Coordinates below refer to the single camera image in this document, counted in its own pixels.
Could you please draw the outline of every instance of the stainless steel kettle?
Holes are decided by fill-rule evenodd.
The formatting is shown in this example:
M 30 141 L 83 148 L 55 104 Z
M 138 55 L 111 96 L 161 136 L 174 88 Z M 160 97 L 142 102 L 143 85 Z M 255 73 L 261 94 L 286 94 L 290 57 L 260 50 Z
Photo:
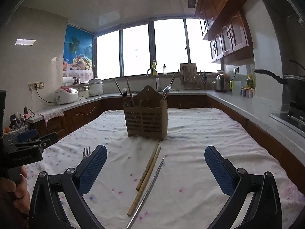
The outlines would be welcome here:
M 226 92 L 225 90 L 225 74 L 219 74 L 215 81 L 216 92 Z

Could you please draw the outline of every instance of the blue wall mural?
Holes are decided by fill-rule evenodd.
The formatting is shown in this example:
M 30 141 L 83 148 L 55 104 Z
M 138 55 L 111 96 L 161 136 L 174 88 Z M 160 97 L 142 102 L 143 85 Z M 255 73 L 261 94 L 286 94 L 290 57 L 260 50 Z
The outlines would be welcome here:
M 67 26 L 63 50 L 64 77 L 79 77 L 81 81 L 93 78 L 92 44 L 92 34 Z

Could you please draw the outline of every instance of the spoon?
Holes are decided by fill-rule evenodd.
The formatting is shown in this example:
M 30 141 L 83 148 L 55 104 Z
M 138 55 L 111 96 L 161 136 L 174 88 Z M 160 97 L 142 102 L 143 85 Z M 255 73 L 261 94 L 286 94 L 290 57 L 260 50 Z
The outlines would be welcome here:
M 167 94 L 168 94 L 168 92 L 170 91 L 170 89 L 171 89 L 171 85 L 168 85 L 168 86 L 166 86 L 165 88 L 164 88 L 164 90 L 163 90 L 163 100 L 165 100 L 166 99 L 166 97 L 167 97 Z

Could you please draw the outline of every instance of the gray countertop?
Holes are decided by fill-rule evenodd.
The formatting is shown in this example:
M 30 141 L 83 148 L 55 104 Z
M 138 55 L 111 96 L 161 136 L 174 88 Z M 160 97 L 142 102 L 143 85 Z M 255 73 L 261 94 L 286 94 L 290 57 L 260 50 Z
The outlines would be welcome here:
M 279 111 L 276 111 L 269 105 L 263 103 L 258 97 L 254 96 L 253 99 L 249 99 L 242 96 L 234 96 L 231 92 L 218 93 L 214 90 L 179 90 L 179 92 L 169 93 L 169 95 L 207 95 L 219 101 L 265 130 L 305 165 L 305 138 L 284 124 L 269 117 L 269 113 L 276 113 Z M 38 114 L 50 109 L 62 108 L 63 111 L 66 111 L 101 99 L 118 97 L 121 97 L 120 93 L 103 94 L 90 97 L 86 100 L 76 101 L 71 104 L 50 106 L 44 110 L 35 112 L 36 116 L 29 119 L 28 122 L 36 123 L 43 120 L 43 116 Z

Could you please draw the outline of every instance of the power outlet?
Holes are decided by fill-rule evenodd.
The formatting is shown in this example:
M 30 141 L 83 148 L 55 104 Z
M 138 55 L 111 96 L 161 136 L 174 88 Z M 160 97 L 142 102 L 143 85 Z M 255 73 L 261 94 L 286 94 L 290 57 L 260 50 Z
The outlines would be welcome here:
M 36 86 L 37 86 L 37 89 L 43 89 L 45 87 L 45 84 L 44 84 L 44 82 L 30 83 L 29 84 L 29 91 L 35 90 Z

